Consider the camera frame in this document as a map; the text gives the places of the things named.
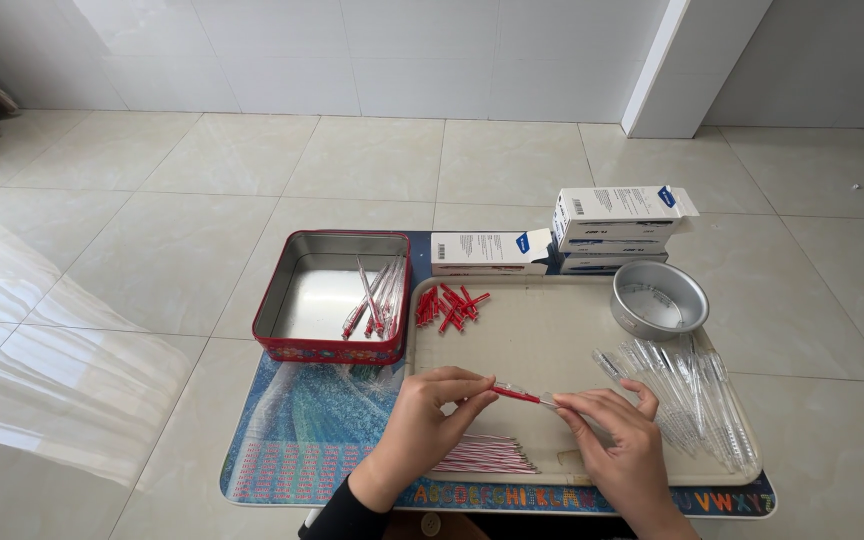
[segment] metal bowl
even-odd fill
[[[675,266],[637,260],[615,272],[611,312],[636,338],[666,341],[701,327],[709,318],[709,298]]]

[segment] left hand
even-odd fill
[[[402,490],[427,473],[459,444],[462,434],[498,394],[495,376],[455,366],[413,374],[402,381],[382,438],[348,476],[360,503],[387,512]],[[442,406],[455,403],[450,415]]]

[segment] plastic tray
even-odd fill
[[[466,321],[465,333],[450,327],[439,334],[438,324],[416,328],[419,297],[433,285],[464,285],[473,297],[488,292],[479,321]],[[412,295],[406,363],[409,373],[458,365],[533,393],[576,392],[610,387],[620,390],[592,358],[592,350],[616,352],[633,337],[616,323],[609,310],[611,276],[436,276],[418,285]],[[699,345],[714,350],[700,328]],[[674,344],[663,344],[675,347]],[[745,410],[737,403],[750,442],[761,455]],[[592,485],[583,468],[569,427],[543,406],[500,398],[469,428],[470,434],[512,436],[541,473],[430,472],[430,479],[450,482],[534,485]],[[749,475],[728,472],[701,449],[696,457],[665,445],[669,485],[747,485]]]

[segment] blue label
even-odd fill
[[[522,232],[522,236],[515,239],[515,245],[518,246],[518,251],[522,253],[529,251],[529,233]]]
[[[662,189],[658,190],[658,198],[670,209],[675,206],[675,197],[672,196],[672,192],[666,189],[664,185]]]

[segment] sleeve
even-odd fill
[[[389,525],[392,511],[379,514],[366,508],[342,481],[302,540],[379,540]]]

